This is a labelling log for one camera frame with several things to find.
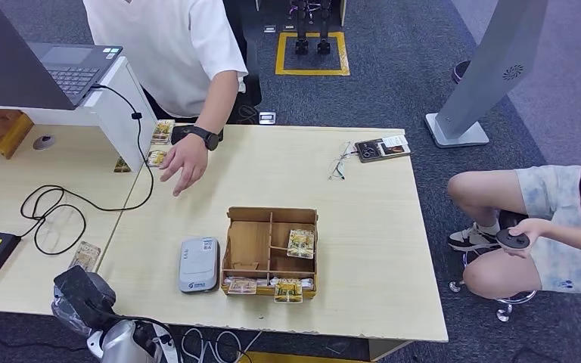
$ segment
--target person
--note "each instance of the person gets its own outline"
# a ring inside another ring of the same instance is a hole
[[[448,192],[475,221],[448,240],[454,250],[481,252],[464,270],[470,291],[487,299],[581,293],[581,166],[463,172],[449,180]],[[509,230],[528,236],[526,249],[497,249],[497,209],[529,215]]]
[[[123,46],[158,119],[193,121],[167,154],[160,180],[182,170],[173,195],[193,185],[208,164],[204,135],[239,117],[242,53],[222,0],[83,0],[95,44]]]

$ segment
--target round hole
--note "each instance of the round hole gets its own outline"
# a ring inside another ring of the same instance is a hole
[[[37,138],[32,145],[34,150],[44,150],[48,147],[54,145],[56,139],[52,135],[43,135],[40,138]]]

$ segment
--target eyeglasses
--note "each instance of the eyeglasses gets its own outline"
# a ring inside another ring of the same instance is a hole
[[[328,167],[330,175],[328,180],[345,180],[344,176],[344,160],[348,159],[351,155],[357,154],[355,148],[351,145],[351,141],[344,142],[340,146],[339,157],[331,162]]]

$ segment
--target box compartment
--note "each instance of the box compartment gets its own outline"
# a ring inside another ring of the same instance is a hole
[[[313,288],[303,289],[306,298],[317,293],[317,211],[294,208],[231,207],[231,220],[222,261],[222,290],[228,293],[229,277],[266,279],[257,295],[272,296],[272,278],[312,278]],[[313,259],[286,256],[288,237],[293,229],[315,233]]]

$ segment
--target laptop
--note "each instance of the laptop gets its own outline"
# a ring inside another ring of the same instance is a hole
[[[26,43],[0,9],[0,106],[74,110],[121,51]]]

